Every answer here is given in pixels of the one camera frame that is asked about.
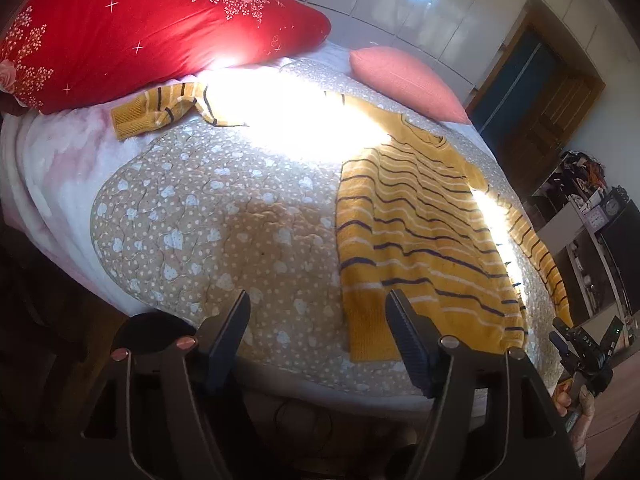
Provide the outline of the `person's right hand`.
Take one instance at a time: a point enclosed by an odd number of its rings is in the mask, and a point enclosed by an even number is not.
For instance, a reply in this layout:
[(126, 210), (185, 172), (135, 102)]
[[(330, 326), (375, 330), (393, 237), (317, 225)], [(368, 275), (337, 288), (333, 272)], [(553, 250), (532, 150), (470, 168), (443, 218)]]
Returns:
[(578, 466), (582, 469), (586, 466), (587, 447), (586, 437), (589, 427), (596, 414), (596, 400), (586, 385), (582, 385), (576, 396), (570, 394), (573, 385), (567, 380), (555, 387), (552, 399), (556, 410), (564, 417), (574, 417), (575, 421), (567, 435), (575, 452)]

